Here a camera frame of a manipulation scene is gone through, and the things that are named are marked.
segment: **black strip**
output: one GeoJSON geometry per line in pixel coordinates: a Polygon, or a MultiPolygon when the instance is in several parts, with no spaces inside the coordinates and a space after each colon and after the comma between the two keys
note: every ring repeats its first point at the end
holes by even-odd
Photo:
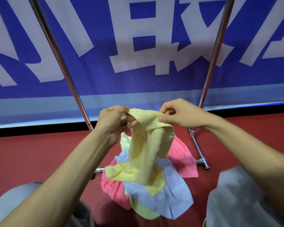
{"type": "MultiPolygon", "coordinates": [[[[221,116],[223,118],[277,114],[277,113],[284,113],[284,104],[213,110],[210,111],[210,113],[221,116]]],[[[97,122],[94,121],[91,122],[91,124],[93,127],[95,127],[97,122]]],[[[12,128],[0,128],[0,137],[59,133],[59,132],[69,132],[69,131],[84,131],[84,130],[88,130],[85,122],[61,123],[61,124],[51,124],[51,125],[39,125],[39,126],[23,126],[23,127],[12,127],[12,128]]]]}

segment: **banner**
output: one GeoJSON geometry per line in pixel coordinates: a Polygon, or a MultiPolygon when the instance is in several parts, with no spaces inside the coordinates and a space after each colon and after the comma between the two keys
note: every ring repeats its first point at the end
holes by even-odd
{"type": "MultiPolygon", "coordinates": [[[[225,0],[39,0],[92,120],[198,104],[225,0]]],[[[284,0],[235,0],[205,106],[284,101],[284,0]]],[[[0,124],[82,120],[28,0],[0,0],[0,124]]]]}

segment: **pink towel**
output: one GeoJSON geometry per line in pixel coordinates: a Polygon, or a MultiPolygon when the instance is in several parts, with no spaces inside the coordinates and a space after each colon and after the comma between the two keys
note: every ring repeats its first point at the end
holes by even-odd
{"type": "MultiPolygon", "coordinates": [[[[174,137],[167,156],[182,178],[198,177],[196,159],[192,156],[187,146],[177,136],[174,137]]],[[[116,164],[117,161],[114,159],[109,166],[115,166],[116,164]]],[[[101,187],[102,190],[109,194],[109,196],[121,207],[126,210],[131,209],[129,195],[124,195],[123,183],[108,179],[105,176],[105,171],[102,173],[101,187]]]]}
{"type": "Polygon", "coordinates": [[[167,156],[182,178],[197,178],[199,176],[196,159],[177,136],[174,137],[167,156]]]}
{"type": "MultiPolygon", "coordinates": [[[[109,164],[109,166],[115,166],[117,164],[116,159],[109,164]]],[[[101,187],[104,193],[107,193],[111,199],[113,199],[118,205],[123,207],[126,210],[131,209],[131,204],[129,201],[129,195],[124,195],[124,184],[123,182],[114,181],[108,179],[105,176],[105,170],[102,173],[101,187]]]]}

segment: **person's left hand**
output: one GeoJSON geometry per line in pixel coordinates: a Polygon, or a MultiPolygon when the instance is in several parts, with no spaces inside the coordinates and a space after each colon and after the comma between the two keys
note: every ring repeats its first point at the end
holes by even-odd
{"type": "Polygon", "coordinates": [[[97,125],[93,132],[100,132],[102,135],[108,136],[108,144],[110,147],[117,144],[120,134],[135,126],[138,121],[128,115],[129,108],[122,106],[114,106],[103,109],[98,118],[97,125]]]}

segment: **garment rack stand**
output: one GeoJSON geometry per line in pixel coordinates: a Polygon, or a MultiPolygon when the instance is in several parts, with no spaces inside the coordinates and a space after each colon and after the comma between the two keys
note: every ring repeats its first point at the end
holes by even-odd
{"type": "MultiPolygon", "coordinates": [[[[210,58],[210,64],[209,64],[209,68],[208,68],[208,73],[207,73],[207,76],[206,76],[206,80],[205,80],[205,84],[204,84],[204,87],[203,87],[203,91],[202,91],[202,94],[201,94],[201,99],[200,99],[200,103],[199,103],[199,107],[200,108],[203,108],[204,106],[204,102],[205,102],[205,99],[206,99],[206,95],[207,95],[207,92],[208,92],[208,88],[209,88],[209,84],[210,84],[210,81],[211,81],[211,78],[212,78],[212,75],[213,75],[213,72],[214,72],[214,69],[215,69],[215,66],[216,66],[216,62],[217,62],[217,59],[218,59],[218,56],[219,56],[219,53],[220,53],[220,48],[221,48],[221,45],[222,45],[222,41],[223,41],[223,38],[224,38],[224,34],[225,34],[225,31],[226,31],[226,28],[227,28],[227,25],[228,25],[228,21],[229,21],[229,18],[230,18],[230,15],[231,15],[231,11],[232,11],[232,8],[233,8],[233,5],[234,5],[234,1],[235,0],[226,0],[226,3],[225,3],[225,6],[224,6],[224,10],[223,10],[223,14],[222,14],[222,18],[221,18],[221,22],[220,22],[220,26],[219,26],[219,30],[218,30],[218,33],[217,33],[217,37],[216,37],[216,41],[215,41],[215,44],[214,44],[214,47],[213,47],[213,52],[212,52],[212,55],[211,55],[211,58],[210,58]]],[[[69,70],[65,64],[65,61],[61,55],[61,52],[57,46],[57,43],[53,37],[53,34],[50,30],[50,27],[46,21],[46,18],[42,12],[42,9],[40,7],[40,4],[38,2],[38,0],[29,0],[30,2],[30,5],[36,15],[36,18],[38,19],[38,22],[41,26],[41,29],[50,45],[50,48],[51,50],[53,51],[53,54],[61,68],[61,71],[64,75],[64,78],[66,79],[67,83],[68,83],[68,86],[72,92],[72,95],[73,97],[75,98],[76,100],[76,103],[80,109],[80,112],[85,120],[85,123],[88,127],[88,129],[90,131],[93,130],[93,127],[91,125],[91,121],[86,113],[86,110],[83,106],[83,103],[80,99],[80,96],[78,94],[78,91],[74,85],[74,82],[72,80],[72,77],[69,73],[69,70]]],[[[210,169],[210,166],[208,165],[207,163],[207,160],[196,140],[196,137],[195,137],[195,130],[194,129],[188,129],[189,131],[189,135],[190,137],[192,138],[193,140],[193,143],[195,144],[196,146],[196,149],[200,155],[200,158],[197,159],[197,164],[203,164],[205,169],[208,170],[210,169]]],[[[95,171],[95,173],[101,173],[103,172],[103,169],[104,167],[98,167],[95,171]]]]}

